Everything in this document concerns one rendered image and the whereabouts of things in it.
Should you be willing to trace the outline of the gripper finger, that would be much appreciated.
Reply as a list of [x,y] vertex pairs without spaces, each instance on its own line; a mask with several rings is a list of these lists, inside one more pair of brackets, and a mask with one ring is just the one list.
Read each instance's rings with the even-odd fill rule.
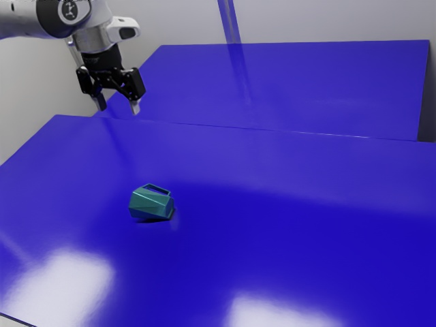
[[134,116],[140,113],[140,101],[146,93],[146,88],[138,68],[118,69],[110,71],[108,78],[113,89],[123,95],[129,102]]
[[98,111],[103,112],[107,108],[107,104],[101,85],[98,82],[93,82],[88,69],[83,65],[76,69],[76,75],[81,91],[91,97]]

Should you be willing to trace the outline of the teal faceted mug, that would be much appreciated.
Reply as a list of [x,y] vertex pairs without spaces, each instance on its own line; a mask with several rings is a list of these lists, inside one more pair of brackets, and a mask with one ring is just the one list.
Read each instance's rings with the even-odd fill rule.
[[135,189],[129,200],[130,215],[145,222],[169,221],[174,211],[171,192],[150,183]]

